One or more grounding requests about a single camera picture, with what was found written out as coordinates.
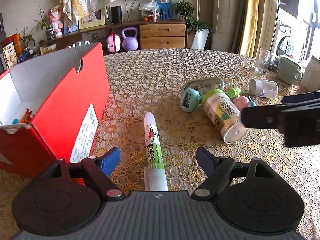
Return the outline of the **pink eraser block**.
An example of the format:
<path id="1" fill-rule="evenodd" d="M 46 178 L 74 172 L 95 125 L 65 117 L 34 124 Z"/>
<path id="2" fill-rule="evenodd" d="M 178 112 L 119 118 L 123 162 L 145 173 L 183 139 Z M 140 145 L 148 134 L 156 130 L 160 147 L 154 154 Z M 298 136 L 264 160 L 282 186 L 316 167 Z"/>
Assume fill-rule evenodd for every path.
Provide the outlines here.
<path id="1" fill-rule="evenodd" d="M 249 106 L 249 99 L 246 96 L 237 95 L 233 99 L 233 104 L 241 112 L 244 108 Z"/>

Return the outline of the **snack box with label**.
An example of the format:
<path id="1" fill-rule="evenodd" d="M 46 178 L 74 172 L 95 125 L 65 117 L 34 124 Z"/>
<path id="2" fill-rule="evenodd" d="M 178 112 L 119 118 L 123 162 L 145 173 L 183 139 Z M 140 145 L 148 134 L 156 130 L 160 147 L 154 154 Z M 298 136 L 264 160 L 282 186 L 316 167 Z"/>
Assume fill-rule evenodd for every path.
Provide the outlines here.
<path id="1" fill-rule="evenodd" d="M 17 63 L 17 55 L 13 42 L 3 47 L 3 54 L 7 68 L 11 68 Z"/>

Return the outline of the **clear plastic bag of fruit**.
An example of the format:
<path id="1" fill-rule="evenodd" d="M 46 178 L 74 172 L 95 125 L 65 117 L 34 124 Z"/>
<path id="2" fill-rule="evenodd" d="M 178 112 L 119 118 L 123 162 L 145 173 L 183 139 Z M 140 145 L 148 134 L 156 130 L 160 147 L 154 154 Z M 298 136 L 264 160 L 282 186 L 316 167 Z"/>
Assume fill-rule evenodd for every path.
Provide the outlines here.
<path id="1" fill-rule="evenodd" d="M 140 2 L 139 11 L 144 21 L 156 21 L 159 16 L 159 5 L 156 0 L 143 0 Z"/>

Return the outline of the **white potted tree planter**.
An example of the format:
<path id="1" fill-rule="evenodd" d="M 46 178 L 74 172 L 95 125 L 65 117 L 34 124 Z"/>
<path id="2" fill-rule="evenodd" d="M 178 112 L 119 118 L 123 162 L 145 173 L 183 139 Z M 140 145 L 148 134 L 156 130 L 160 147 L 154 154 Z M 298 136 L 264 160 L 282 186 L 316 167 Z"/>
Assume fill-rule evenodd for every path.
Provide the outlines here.
<path id="1" fill-rule="evenodd" d="M 187 24 L 187 33 L 195 33 L 191 49 L 204 50 L 209 32 L 207 22 L 200 20 L 201 0 L 196 0 L 196 5 L 186 0 L 175 3 L 175 14 Z"/>

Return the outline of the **green cylindrical tube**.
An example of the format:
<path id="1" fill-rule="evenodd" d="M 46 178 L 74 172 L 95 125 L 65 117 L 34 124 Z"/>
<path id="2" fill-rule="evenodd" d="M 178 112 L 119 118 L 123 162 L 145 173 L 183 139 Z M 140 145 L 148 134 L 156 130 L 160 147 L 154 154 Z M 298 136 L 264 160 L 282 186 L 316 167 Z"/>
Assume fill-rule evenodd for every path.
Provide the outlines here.
<path id="1" fill-rule="evenodd" d="M 239 87 L 231 87 L 226 90 L 226 95 L 233 99 L 239 96 L 242 93 L 242 90 Z"/>

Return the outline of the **pale green mug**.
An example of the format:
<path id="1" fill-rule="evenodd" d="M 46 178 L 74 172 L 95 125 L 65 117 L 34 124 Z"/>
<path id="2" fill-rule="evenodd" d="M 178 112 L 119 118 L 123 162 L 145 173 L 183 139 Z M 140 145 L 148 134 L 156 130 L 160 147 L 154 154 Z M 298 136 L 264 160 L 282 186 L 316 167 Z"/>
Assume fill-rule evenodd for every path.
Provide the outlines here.
<path id="1" fill-rule="evenodd" d="M 290 58 L 281 57 L 278 65 L 278 77 L 288 85 L 300 82 L 302 79 L 301 67 Z"/>

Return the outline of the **pink doll figurine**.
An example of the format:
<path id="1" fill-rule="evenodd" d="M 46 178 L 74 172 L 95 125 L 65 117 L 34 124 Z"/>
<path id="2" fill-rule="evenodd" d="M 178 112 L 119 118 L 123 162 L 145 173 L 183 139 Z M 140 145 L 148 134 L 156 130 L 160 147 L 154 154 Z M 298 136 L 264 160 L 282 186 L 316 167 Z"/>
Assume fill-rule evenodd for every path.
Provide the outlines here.
<path id="1" fill-rule="evenodd" d="M 56 5 L 49 9 L 47 17 L 50 22 L 50 27 L 55 31 L 56 37 L 62 35 L 63 23 L 60 21 L 61 18 L 61 6 Z"/>

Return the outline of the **black cylindrical speaker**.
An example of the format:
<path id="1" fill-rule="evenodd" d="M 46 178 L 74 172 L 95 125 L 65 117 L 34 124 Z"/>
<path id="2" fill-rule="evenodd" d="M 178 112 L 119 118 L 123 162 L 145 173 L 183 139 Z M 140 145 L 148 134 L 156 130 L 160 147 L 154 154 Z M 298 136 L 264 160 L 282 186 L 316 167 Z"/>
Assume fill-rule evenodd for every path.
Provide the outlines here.
<path id="1" fill-rule="evenodd" d="M 112 23 L 113 24 L 121 23 L 123 21 L 121 6 L 111 7 L 110 10 L 111 10 Z"/>

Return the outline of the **wooden tv cabinet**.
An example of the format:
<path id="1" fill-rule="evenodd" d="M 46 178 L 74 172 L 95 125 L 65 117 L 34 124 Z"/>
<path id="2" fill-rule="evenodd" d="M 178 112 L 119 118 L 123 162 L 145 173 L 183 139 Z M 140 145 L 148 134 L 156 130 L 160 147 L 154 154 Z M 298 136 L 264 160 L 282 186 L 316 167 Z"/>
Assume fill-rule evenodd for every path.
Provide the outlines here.
<path id="1" fill-rule="evenodd" d="M 41 54 L 86 43 L 104 44 L 104 54 L 109 54 L 107 37 L 97 37 L 99 31 L 109 36 L 117 34 L 121 41 L 137 40 L 140 49 L 186 48 L 188 24 L 179 20 L 129 21 L 77 30 L 40 45 Z"/>

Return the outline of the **white green glue stick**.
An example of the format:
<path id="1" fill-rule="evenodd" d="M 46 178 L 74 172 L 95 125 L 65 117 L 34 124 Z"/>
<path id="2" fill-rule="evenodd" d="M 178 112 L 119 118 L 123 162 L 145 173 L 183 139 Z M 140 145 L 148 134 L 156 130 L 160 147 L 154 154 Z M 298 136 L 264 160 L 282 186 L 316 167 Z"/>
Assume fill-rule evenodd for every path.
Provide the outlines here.
<path id="1" fill-rule="evenodd" d="M 151 112 L 144 115 L 144 136 L 146 146 L 146 168 L 144 187 L 146 191 L 168 191 L 159 133 Z"/>

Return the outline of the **purple kettlebell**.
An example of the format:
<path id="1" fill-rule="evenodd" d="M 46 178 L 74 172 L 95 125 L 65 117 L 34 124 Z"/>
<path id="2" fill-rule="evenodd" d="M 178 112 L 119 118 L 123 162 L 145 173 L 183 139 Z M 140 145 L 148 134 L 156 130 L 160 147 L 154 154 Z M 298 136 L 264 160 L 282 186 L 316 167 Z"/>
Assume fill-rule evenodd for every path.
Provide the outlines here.
<path id="1" fill-rule="evenodd" d="M 134 31 L 135 34 L 133 36 L 126 36 L 125 32 L 126 31 Z M 137 40 L 137 35 L 138 35 L 138 29 L 136 27 L 127 27 L 122 29 L 121 35 L 123 37 L 123 42 L 122 42 L 122 48 L 125 51 L 134 51 L 138 49 L 138 40 Z"/>

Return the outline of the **pink toy backpack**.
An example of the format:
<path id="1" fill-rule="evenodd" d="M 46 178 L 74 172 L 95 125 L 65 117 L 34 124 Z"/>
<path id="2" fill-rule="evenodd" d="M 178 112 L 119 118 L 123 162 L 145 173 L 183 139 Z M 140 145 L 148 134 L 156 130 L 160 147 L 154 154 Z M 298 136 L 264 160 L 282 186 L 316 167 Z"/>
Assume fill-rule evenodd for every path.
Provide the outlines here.
<path id="1" fill-rule="evenodd" d="M 107 51 L 109 53 L 117 53 L 120 51 L 121 46 L 121 38 L 118 34 L 114 33 L 113 31 L 109 33 L 107 39 Z"/>

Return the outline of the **framed picture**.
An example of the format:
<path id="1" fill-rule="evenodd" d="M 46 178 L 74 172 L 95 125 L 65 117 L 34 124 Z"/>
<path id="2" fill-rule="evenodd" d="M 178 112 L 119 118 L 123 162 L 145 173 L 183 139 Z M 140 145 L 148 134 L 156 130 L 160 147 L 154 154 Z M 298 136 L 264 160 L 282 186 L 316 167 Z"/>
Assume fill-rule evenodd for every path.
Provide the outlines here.
<path id="1" fill-rule="evenodd" d="M 79 21 L 79 29 L 87 29 L 91 27 L 97 27 L 105 24 L 105 10 L 104 8 L 92 12 Z"/>

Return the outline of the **grey-green oval case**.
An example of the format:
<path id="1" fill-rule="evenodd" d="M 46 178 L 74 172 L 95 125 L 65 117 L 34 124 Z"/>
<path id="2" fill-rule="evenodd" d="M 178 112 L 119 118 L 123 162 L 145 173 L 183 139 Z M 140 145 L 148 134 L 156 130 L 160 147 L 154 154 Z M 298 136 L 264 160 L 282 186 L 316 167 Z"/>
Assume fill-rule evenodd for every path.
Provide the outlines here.
<path id="1" fill-rule="evenodd" d="M 199 92 L 200 95 L 206 94 L 208 91 L 213 89 L 225 89 L 225 82 L 219 77 L 205 77 L 201 79 L 193 79 L 187 81 L 181 89 L 183 93 L 186 89 L 191 88 Z"/>

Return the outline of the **yellow curtain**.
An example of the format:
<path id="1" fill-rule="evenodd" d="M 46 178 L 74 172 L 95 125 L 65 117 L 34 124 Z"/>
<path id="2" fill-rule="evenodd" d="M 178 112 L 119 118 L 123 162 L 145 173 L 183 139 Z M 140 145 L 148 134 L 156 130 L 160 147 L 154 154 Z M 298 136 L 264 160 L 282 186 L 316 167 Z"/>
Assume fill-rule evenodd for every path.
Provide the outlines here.
<path id="1" fill-rule="evenodd" d="M 257 34 L 259 0 L 245 0 L 243 24 L 238 52 L 240 55 L 252 57 Z"/>

